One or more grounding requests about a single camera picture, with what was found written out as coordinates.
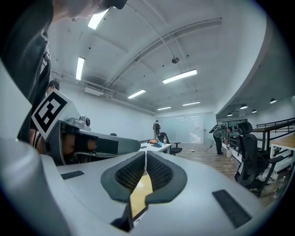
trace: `bucket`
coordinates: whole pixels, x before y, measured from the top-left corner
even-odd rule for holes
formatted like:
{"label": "bucket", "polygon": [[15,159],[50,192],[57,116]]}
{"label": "bucket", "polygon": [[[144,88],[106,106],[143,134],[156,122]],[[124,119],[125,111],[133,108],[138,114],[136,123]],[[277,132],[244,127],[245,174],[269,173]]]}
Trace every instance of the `bucket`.
{"label": "bucket", "polygon": [[226,156],[227,156],[227,157],[231,157],[231,150],[227,150],[227,151],[226,151]]}

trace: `person mopping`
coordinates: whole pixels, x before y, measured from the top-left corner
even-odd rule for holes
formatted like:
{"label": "person mopping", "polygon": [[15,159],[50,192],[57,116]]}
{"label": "person mopping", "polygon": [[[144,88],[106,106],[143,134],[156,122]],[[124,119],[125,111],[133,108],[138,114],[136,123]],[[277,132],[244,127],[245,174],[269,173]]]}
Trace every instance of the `person mopping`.
{"label": "person mopping", "polygon": [[223,156],[223,152],[221,151],[222,147],[222,141],[226,144],[227,149],[230,148],[229,143],[226,140],[227,134],[229,134],[232,131],[231,127],[223,128],[223,129],[217,129],[213,133],[213,138],[216,142],[216,150],[217,150],[217,156]]}

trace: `white ceiling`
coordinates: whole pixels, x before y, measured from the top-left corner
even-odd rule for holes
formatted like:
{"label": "white ceiling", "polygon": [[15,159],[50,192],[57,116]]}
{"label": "white ceiling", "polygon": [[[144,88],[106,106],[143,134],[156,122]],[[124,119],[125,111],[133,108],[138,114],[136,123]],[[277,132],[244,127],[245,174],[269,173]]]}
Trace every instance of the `white ceiling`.
{"label": "white ceiling", "polygon": [[295,95],[294,88],[294,60],[281,34],[274,27],[271,43],[255,75],[241,93],[217,115],[217,119],[226,118],[229,112],[233,113],[232,117],[238,117],[242,103],[248,105],[245,115],[251,115],[253,109],[259,114],[272,106],[269,103],[271,98],[279,102]]}
{"label": "white ceiling", "polygon": [[[118,100],[127,101],[127,96],[144,89],[129,102],[149,111],[166,106],[178,109],[193,101],[212,106],[215,84],[220,83],[216,75],[224,48],[221,42],[228,43],[220,40],[223,18],[233,17],[223,2],[128,0],[122,10],[112,8],[96,30],[88,27],[90,18],[52,24],[52,71],[75,78],[81,56],[85,58],[82,80],[118,92],[120,97],[114,96]],[[179,58],[178,64],[171,62],[172,54]],[[162,83],[192,69],[198,74]]]}

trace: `person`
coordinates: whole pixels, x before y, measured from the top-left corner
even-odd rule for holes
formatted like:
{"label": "person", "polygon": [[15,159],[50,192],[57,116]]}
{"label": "person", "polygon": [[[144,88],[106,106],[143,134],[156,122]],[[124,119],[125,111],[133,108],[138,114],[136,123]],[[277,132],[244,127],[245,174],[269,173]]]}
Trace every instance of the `person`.
{"label": "person", "polygon": [[213,132],[213,138],[216,143],[216,150],[217,150],[217,156],[223,156],[223,152],[221,151],[222,147],[222,141],[226,144],[227,147],[229,147],[229,144],[226,140],[227,134],[229,134],[232,131],[231,127],[223,128],[223,129],[216,129]]}
{"label": "person", "polygon": [[59,91],[59,82],[57,80],[51,80],[47,86],[46,94],[49,95],[51,92],[57,89]]}
{"label": "person", "polygon": [[[112,6],[122,9],[125,3],[126,0],[27,0],[19,5],[21,10],[13,12],[9,22],[2,29],[0,57],[19,90],[32,104],[32,109],[18,134],[19,140],[32,144],[32,134],[35,136],[35,132],[30,133],[31,114],[44,99],[45,93],[57,88],[56,84],[48,87],[50,54],[47,31],[50,24],[64,18],[73,20],[84,18],[103,12]],[[23,28],[30,30],[24,34]],[[44,60],[47,62],[45,68],[43,68]],[[37,144],[37,150],[39,153],[44,153],[41,141]],[[89,139],[86,145],[89,150],[95,149],[94,140]],[[63,136],[62,148],[65,155],[74,153],[75,136],[71,134]]]}
{"label": "person", "polygon": [[158,135],[160,135],[161,126],[159,121],[156,120],[156,123],[153,124],[153,139],[158,140]]}

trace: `black office chair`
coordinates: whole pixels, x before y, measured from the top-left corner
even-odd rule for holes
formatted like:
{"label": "black office chair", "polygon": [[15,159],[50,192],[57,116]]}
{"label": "black office chair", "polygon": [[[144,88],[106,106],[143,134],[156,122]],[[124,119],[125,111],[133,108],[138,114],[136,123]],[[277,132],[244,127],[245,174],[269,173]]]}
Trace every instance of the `black office chair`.
{"label": "black office chair", "polygon": [[[262,189],[267,185],[267,181],[269,180],[276,163],[286,157],[278,156],[271,159],[264,151],[257,149],[257,138],[255,135],[250,134],[253,129],[252,125],[249,122],[240,122],[237,125],[243,166],[240,173],[239,169],[242,164],[239,165],[235,175],[235,180],[242,186],[250,189],[259,197]],[[255,179],[267,169],[269,164],[272,165],[266,179],[263,182]]]}
{"label": "black office chair", "polygon": [[[166,141],[167,141],[167,143],[170,144],[169,139],[168,139],[168,136],[167,136],[167,134],[164,133],[164,132],[161,132],[161,133],[160,133],[160,135],[158,136],[158,139],[159,139],[162,143],[164,143],[164,136],[166,136],[166,139],[167,139]],[[174,156],[175,156],[175,154],[180,153],[180,152],[183,150],[181,147],[178,147],[178,144],[179,144],[179,143],[180,143],[180,142],[175,142],[176,147],[171,147],[171,146],[170,146],[170,154],[171,154],[171,155],[174,155]]]}

